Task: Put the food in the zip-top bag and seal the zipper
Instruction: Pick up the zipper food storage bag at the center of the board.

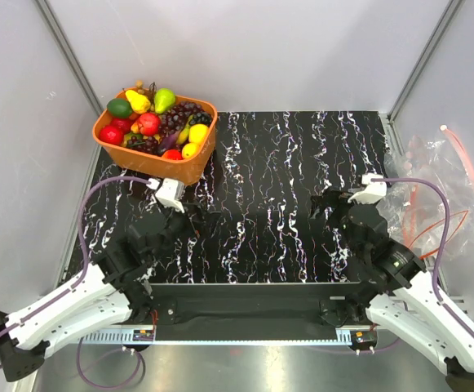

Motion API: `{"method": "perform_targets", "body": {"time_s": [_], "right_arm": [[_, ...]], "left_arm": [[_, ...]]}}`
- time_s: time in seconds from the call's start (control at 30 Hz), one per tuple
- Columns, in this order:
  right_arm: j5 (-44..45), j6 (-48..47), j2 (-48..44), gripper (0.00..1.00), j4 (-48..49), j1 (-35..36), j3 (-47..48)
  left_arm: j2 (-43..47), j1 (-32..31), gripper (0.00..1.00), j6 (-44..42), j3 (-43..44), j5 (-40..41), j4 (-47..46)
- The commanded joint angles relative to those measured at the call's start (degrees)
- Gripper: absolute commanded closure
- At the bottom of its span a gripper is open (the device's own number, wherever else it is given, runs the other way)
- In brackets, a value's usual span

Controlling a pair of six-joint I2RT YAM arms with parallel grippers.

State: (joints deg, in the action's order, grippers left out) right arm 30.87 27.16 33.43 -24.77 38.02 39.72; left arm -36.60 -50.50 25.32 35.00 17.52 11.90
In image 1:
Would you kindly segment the red apple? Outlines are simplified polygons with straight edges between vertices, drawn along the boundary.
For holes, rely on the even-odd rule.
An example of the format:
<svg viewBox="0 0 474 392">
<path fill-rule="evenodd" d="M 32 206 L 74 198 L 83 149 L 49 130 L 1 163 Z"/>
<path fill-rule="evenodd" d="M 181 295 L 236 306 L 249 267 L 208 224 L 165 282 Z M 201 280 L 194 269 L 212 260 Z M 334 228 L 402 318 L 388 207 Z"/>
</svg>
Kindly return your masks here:
<svg viewBox="0 0 474 392">
<path fill-rule="evenodd" d="M 154 136 L 159 132 L 161 119 L 154 113 L 141 114 L 137 121 L 140 134 L 143 136 Z"/>
</svg>

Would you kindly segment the purple grape bunch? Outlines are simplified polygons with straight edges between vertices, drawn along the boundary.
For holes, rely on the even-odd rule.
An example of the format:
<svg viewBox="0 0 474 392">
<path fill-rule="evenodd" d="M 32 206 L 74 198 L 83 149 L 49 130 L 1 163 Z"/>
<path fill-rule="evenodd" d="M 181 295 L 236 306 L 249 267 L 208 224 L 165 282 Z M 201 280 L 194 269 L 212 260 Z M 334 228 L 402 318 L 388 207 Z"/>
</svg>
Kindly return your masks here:
<svg viewBox="0 0 474 392">
<path fill-rule="evenodd" d="M 182 131 L 187 125 L 188 119 L 197 113 L 203 111 L 200 104 L 186 100 L 182 101 L 170 109 L 164 114 L 160 114 L 159 118 L 161 123 L 159 125 L 159 133 L 164 136 L 168 136 L 177 131 Z"/>
</svg>

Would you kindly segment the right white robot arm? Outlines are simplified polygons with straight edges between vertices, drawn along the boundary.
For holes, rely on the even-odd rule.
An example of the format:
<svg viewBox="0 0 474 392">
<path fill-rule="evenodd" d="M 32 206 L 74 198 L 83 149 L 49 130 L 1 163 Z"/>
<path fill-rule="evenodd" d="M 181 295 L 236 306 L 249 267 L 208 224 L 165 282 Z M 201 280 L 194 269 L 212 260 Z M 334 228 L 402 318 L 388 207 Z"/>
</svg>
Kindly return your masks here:
<svg viewBox="0 0 474 392">
<path fill-rule="evenodd" d="M 428 359 L 453 391 L 474 391 L 474 322 L 437 285 L 423 260 L 389 237 L 373 204 L 327 190 L 311 198 L 311 217 L 325 215 L 352 253 L 359 284 L 342 300 L 323 300 L 321 318 L 382 327 Z"/>
</svg>

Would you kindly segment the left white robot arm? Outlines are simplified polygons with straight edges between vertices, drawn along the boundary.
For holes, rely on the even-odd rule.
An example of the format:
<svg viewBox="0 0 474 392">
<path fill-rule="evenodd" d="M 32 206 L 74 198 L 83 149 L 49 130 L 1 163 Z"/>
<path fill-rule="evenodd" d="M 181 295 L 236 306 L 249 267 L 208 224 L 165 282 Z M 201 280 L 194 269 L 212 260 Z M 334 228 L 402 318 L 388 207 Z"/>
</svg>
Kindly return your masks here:
<svg viewBox="0 0 474 392">
<path fill-rule="evenodd" d="M 145 322 L 154 309 L 150 279 L 157 263 L 205 223 L 206 212 L 196 203 L 151 213 L 68 282 L 22 310 L 0 311 L 6 381 L 29 376 L 58 350 L 103 327 Z"/>
</svg>

